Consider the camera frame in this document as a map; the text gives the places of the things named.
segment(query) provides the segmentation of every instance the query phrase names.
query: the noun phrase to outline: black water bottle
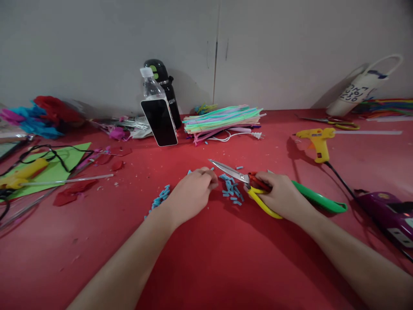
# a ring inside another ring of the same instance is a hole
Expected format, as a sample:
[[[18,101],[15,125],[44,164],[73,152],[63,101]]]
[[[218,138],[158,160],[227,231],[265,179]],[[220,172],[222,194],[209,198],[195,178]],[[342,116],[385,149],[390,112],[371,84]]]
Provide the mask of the black water bottle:
[[[169,102],[169,108],[171,110],[173,122],[176,129],[181,127],[181,117],[179,116],[178,105],[176,104],[175,92],[173,91],[172,81],[173,77],[168,76],[165,65],[158,59],[149,59],[144,63],[145,67],[150,67],[154,73],[154,79],[165,90],[166,99]]]

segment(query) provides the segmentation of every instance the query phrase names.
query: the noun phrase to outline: scissors on table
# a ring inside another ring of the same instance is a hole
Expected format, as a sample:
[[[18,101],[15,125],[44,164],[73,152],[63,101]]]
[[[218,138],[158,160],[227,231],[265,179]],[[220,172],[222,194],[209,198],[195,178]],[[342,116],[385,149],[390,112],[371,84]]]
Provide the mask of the scissors on table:
[[[268,192],[271,191],[271,187],[269,187],[267,184],[257,179],[255,177],[256,172],[249,172],[248,174],[242,174],[236,171],[235,169],[232,169],[231,167],[221,164],[220,162],[217,162],[215,160],[210,159],[209,161],[212,162],[216,167],[224,171],[226,174],[243,182],[247,186],[248,194],[261,207],[261,209],[265,211],[266,214],[276,219],[282,219],[281,216],[279,216],[277,213],[275,213],[269,207],[267,207],[267,205],[264,202],[262,202],[262,200],[258,197],[257,194],[268,194]],[[256,189],[252,187],[251,186],[252,181],[258,184],[262,189]]]
[[[320,123],[326,123],[329,125],[333,125],[336,128],[343,129],[343,130],[359,130],[360,126],[353,123],[352,121],[346,120],[345,118],[340,117],[327,117],[327,118],[302,118],[299,117],[297,114],[296,116],[301,119],[306,119],[309,121],[317,121]]]

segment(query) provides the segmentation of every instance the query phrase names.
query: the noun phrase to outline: smartphone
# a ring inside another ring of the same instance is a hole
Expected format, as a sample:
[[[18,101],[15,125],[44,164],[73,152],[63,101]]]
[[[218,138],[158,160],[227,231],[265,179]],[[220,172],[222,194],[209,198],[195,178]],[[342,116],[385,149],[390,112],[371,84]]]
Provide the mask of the smartphone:
[[[143,100],[141,107],[159,146],[178,144],[171,110],[165,99]]]

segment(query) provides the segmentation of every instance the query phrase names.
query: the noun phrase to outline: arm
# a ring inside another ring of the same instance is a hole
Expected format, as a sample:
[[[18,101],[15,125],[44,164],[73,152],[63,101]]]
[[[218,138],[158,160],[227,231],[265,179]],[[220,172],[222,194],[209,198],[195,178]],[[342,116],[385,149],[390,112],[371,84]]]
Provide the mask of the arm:
[[[206,167],[183,178],[68,307],[135,309],[155,262],[174,230],[207,204],[216,175]]]
[[[413,278],[317,212],[287,176],[257,173],[272,186],[262,201],[320,246],[370,309],[413,309]]]

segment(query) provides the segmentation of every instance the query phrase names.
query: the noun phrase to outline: yellow glue gun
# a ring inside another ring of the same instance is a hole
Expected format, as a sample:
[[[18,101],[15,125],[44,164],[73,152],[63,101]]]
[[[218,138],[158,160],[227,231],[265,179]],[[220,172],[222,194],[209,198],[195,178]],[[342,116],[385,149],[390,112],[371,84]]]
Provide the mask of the yellow glue gun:
[[[311,146],[315,147],[315,150],[317,152],[317,158],[315,159],[315,162],[318,164],[322,164],[330,160],[327,149],[327,139],[334,138],[335,135],[336,130],[334,128],[326,128],[324,130],[320,128],[302,130],[295,134],[295,136],[299,138],[306,138],[311,140]]]
[[[0,189],[20,189],[21,183],[28,183],[28,179],[40,169],[45,168],[49,162],[44,158],[38,158],[24,168],[0,179]]]

